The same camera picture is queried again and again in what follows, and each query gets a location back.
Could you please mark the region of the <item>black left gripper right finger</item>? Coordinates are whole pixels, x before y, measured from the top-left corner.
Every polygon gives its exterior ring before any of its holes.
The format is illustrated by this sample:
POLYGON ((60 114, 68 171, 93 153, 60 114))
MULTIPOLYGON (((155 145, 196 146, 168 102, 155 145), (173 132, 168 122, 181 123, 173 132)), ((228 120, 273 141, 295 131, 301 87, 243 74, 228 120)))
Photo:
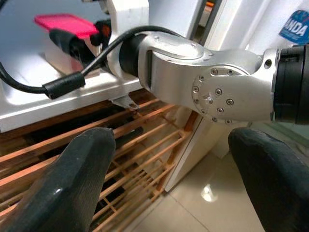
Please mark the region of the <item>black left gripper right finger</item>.
POLYGON ((255 129, 233 129, 228 145, 265 232, 309 232, 309 166, 255 129))

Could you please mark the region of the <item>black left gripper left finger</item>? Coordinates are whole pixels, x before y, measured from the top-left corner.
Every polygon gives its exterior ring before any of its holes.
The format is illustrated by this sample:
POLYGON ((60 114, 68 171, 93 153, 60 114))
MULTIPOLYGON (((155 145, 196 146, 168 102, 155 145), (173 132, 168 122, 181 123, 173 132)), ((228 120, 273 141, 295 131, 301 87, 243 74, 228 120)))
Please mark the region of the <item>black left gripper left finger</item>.
POLYGON ((0 224, 0 232, 89 232, 115 147, 110 128, 75 137, 0 224))

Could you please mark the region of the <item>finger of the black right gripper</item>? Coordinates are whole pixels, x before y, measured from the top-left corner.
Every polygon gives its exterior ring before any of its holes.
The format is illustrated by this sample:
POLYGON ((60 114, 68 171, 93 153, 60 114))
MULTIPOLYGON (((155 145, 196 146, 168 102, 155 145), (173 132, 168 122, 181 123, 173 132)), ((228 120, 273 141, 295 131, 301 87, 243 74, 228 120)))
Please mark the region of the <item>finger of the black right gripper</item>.
POLYGON ((91 60, 91 51, 83 39, 61 29, 49 31, 49 38, 64 53, 77 60, 91 60))

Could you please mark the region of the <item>pink-lidded food container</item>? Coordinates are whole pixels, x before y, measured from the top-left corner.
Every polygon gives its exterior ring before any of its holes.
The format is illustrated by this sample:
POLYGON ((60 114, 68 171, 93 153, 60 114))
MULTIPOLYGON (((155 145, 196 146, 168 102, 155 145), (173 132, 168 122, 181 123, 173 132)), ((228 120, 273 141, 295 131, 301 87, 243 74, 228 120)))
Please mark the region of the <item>pink-lidded food container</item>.
POLYGON ((44 57, 56 70, 64 74, 70 74, 82 70, 83 60, 77 60, 64 53, 49 38, 49 31, 61 29, 75 34, 78 38, 84 39, 97 32, 94 25, 73 14, 39 14, 34 17, 37 26, 46 31, 44 39, 44 57))

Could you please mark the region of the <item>wooden slat rack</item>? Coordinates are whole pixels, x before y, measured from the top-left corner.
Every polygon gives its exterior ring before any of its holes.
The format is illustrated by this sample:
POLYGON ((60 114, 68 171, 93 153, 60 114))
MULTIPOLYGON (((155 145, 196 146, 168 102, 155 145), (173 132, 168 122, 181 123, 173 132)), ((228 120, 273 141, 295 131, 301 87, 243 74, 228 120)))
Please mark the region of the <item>wooden slat rack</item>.
POLYGON ((89 232, 122 231, 154 202, 198 114, 145 90, 130 97, 132 108, 105 100, 0 133, 0 224, 67 145, 92 128, 112 129, 116 147, 89 232))

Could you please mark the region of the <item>blue round sticker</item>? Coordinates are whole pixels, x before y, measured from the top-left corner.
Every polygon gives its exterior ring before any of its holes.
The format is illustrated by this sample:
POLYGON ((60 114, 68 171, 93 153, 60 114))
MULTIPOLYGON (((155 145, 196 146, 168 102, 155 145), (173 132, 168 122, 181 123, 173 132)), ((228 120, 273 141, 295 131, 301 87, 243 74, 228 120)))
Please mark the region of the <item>blue round sticker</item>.
POLYGON ((306 45, 309 43, 309 11, 296 10, 282 27, 279 35, 291 43, 306 45))

